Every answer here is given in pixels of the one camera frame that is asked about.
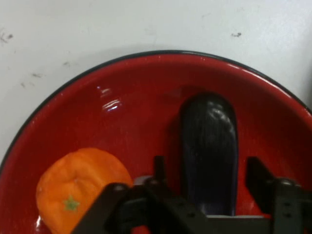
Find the orange fruit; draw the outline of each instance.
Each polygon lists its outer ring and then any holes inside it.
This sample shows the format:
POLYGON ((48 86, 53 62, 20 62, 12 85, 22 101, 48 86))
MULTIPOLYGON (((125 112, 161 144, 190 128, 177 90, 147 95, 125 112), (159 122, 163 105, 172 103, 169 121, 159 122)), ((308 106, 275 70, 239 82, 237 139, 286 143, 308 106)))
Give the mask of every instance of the orange fruit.
POLYGON ((39 180, 39 215, 53 234, 69 234, 103 188, 114 182, 133 185, 127 169, 112 154, 95 148, 69 153, 39 180))

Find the bowl rim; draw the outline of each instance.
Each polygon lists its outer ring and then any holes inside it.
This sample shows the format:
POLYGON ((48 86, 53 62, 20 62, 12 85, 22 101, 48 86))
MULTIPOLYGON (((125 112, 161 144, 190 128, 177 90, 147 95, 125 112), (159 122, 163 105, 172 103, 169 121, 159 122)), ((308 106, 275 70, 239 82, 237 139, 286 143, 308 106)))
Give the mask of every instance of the bowl rim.
POLYGON ((211 59, 216 59, 216 60, 220 60, 226 63, 230 63, 232 65, 235 66, 239 66, 249 72, 252 72, 260 77, 262 77, 263 79, 267 80, 269 83, 277 86, 278 88, 280 88, 282 91, 284 91, 287 95, 289 95, 291 98, 293 98, 296 102, 298 102, 308 113, 310 113, 312 115, 312 111, 309 109, 309 107, 303 103, 303 101, 301 101, 295 94, 293 94, 291 91, 289 91, 287 88, 285 88, 283 85, 281 85, 280 83, 278 83, 277 81, 275 81, 274 79, 270 78, 269 76, 259 72, 258 70, 247 66, 245 64, 242 64, 240 62, 231 60, 229 58, 225 58, 225 57, 221 57, 221 56, 217 56, 217 55, 213 55, 213 54, 207 54, 207 53, 203 53, 203 52, 197 52, 197 51, 188 51, 188 50, 155 50, 155 51, 147 51, 147 52, 139 52, 139 53, 134 53, 134 54, 130 54, 130 55, 125 55, 125 56, 121 56, 118 58, 114 58, 112 60, 106 61, 104 63, 101 63, 97 66, 94 66, 92 68, 90 68, 89 70, 77 75, 76 77, 70 79, 69 81, 67 81, 66 83, 64 83, 62 86, 60 86, 58 89, 56 89, 52 94, 50 94, 31 114, 30 116, 26 119, 26 121, 22 124, 22 126, 20 127, 20 129, 18 130, 18 132, 16 133, 16 135, 14 136, 11 144, 9 145, 3 159, 2 162, 0 164, 0 177, 5 165, 6 160, 8 159, 13 146, 15 145, 16 141, 18 140, 18 138, 20 137, 21 133, 23 132, 24 128, 29 124, 29 122, 32 120, 32 118, 50 101, 54 98, 54 96, 56 96, 59 92, 61 92, 63 89, 65 89, 66 87, 70 86, 72 83, 76 82, 78 79, 98 70, 101 69, 103 67, 112 65, 114 63, 123 61, 123 60, 127 60, 127 59, 135 59, 135 58, 141 58, 141 57, 147 57, 147 56, 157 56, 157 55, 194 55, 194 56, 201 56, 201 57, 207 57, 207 58, 211 58, 211 59))

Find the red bowl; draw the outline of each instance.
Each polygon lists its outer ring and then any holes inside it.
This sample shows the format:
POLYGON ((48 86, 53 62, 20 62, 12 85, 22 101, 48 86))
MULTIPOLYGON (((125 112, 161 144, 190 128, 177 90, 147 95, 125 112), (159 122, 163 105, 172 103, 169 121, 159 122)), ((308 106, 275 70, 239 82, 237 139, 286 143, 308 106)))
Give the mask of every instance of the red bowl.
POLYGON ((63 85, 22 126, 1 166, 0 233, 49 233, 35 189, 57 159, 82 147, 116 155, 133 178, 152 174, 164 155, 179 190, 178 111, 188 97, 219 93, 234 107, 239 139, 237 215, 261 214, 244 184, 246 158, 312 189, 312 117, 267 76, 237 62, 193 52, 160 51, 101 64, 63 85))

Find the black rim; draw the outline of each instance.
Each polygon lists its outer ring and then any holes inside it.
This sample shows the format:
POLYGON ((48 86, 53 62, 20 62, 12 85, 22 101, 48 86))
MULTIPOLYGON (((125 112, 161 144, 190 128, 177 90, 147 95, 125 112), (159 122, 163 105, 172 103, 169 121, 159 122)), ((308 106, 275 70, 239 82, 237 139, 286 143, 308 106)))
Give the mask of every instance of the black rim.
POLYGON ((57 90, 55 90, 49 97, 47 97, 34 111, 33 113, 28 117, 28 119, 23 123, 23 125, 21 126, 21 128, 19 129, 18 133, 15 135, 15 137, 13 138, 13 141, 11 142, 8 150, 6 151, 4 158, 2 160, 2 163, 0 165, 0 176, 2 173, 2 170, 4 168, 5 162, 13 148, 13 146, 15 145, 15 142, 18 140, 19 136, 21 135, 21 133, 23 132, 24 128, 28 125, 28 123, 31 121, 31 119, 41 110, 41 108, 43 106, 45 106, 45 104, 47 104, 56 94, 58 94, 60 91, 62 91, 63 89, 65 89, 67 86, 71 85, 72 83, 74 83, 76 80, 86 76, 87 74, 94 72, 100 68, 106 67, 108 65, 111 65, 113 63, 122 61, 122 60, 126 60, 126 59, 134 59, 134 58, 138 58, 138 57, 145 57, 145 56, 152 56, 152 55, 164 55, 164 54, 170 54, 170 55, 181 55, 181 54, 186 54, 186 55, 196 55, 196 56, 204 56, 204 57, 209 57, 209 58, 213 58, 213 59, 217 59, 217 60, 221 60, 227 63, 231 63, 233 65, 239 66, 247 71, 253 72, 258 76, 261 76, 262 78, 266 79, 267 81, 269 81, 270 83, 276 85, 277 87, 279 87, 280 89, 282 89, 285 93, 287 93, 289 96, 291 96, 293 99, 295 99, 300 105, 302 105, 310 114, 312 114, 311 110, 307 107, 306 104, 304 104, 296 95, 294 95, 291 91, 289 91, 288 89, 286 89, 284 86, 282 86, 281 84, 279 84, 278 82, 276 82, 275 80, 273 80, 272 78, 266 76, 265 74, 249 67, 246 66, 242 63, 233 61, 231 59, 228 58, 223 58, 220 56, 216 56, 216 55, 211 55, 211 54, 206 54, 206 53, 202 53, 202 52, 194 52, 194 51, 183 51, 183 50, 157 50, 157 51, 149 51, 149 52, 141 52, 141 53, 136 53, 136 54, 131 54, 131 55, 126 55, 126 56, 122 56, 107 62, 104 62, 98 66, 95 66, 83 73, 81 73, 80 75, 76 76, 75 78, 69 80, 68 82, 66 82, 65 84, 63 84, 61 87, 59 87, 57 90))

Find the white surface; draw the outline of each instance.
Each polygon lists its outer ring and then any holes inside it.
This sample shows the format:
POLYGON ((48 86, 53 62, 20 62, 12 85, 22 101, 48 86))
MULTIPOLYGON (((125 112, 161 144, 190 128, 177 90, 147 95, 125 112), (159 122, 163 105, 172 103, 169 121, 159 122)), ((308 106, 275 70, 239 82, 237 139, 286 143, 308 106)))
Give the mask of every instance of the white surface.
POLYGON ((312 105, 311 0, 0 0, 0 29, 0 161, 54 90, 135 52, 227 57, 312 105))

